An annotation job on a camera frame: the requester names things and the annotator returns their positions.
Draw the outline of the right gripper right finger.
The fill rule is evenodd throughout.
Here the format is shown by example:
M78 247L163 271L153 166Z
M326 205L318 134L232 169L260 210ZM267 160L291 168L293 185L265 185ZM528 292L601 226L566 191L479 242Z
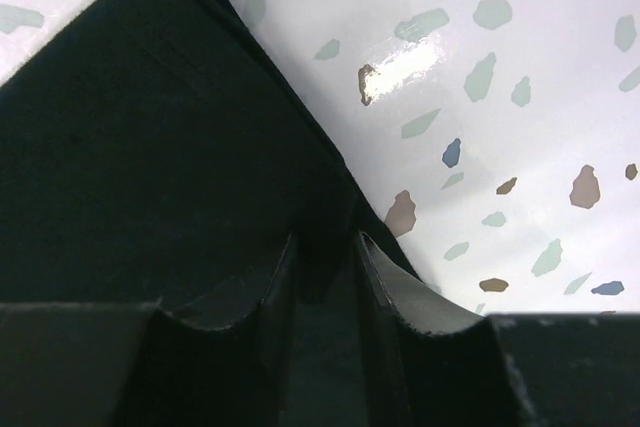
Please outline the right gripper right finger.
M366 235L355 280L372 426L635 426L635 314L492 314L445 299Z

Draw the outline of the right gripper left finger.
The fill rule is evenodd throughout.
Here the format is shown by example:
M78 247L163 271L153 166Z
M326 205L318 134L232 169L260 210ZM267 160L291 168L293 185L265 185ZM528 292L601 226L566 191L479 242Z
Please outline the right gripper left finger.
M274 426L286 396L298 240L176 310L5 303L5 426Z

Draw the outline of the black t shirt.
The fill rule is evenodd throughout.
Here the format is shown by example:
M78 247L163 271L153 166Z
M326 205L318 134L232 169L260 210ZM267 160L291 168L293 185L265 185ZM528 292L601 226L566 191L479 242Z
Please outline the black t shirt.
M97 0L1 90L1 298L177 307L290 234L410 262L228 0Z

